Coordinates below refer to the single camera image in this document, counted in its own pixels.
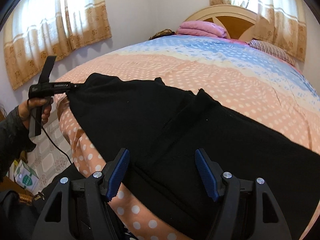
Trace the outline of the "left forearm dark sleeve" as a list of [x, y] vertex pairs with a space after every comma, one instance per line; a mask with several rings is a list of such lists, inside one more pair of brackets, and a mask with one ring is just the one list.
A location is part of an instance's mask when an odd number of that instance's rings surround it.
[[1, 181], [3, 181], [14, 159], [18, 158], [22, 151], [33, 151], [36, 144], [29, 138], [29, 130], [24, 126], [18, 114], [18, 107], [15, 107], [15, 109], [1, 121], [0, 134], [0, 172]]

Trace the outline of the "person's left hand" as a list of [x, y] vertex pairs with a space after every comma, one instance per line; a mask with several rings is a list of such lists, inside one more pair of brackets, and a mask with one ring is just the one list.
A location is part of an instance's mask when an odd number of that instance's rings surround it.
[[50, 112], [52, 110], [52, 103], [53, 103], [53, 98], [47, 98], [47, 99], [33, 98], [33, 99], [28, 99], [27, 101], [24, 101], [23, 103], [21, 103], [18, 106], [18, 115], [22, 120], [22, 123], [26, 127], [26, 129], [28, 129], [30, 125], [31, 111], [37, 107], [42, 108], [43, 106], [45, 106], [42, 112], [41, 122], [43, 124], [46, 124], [50, 117]]

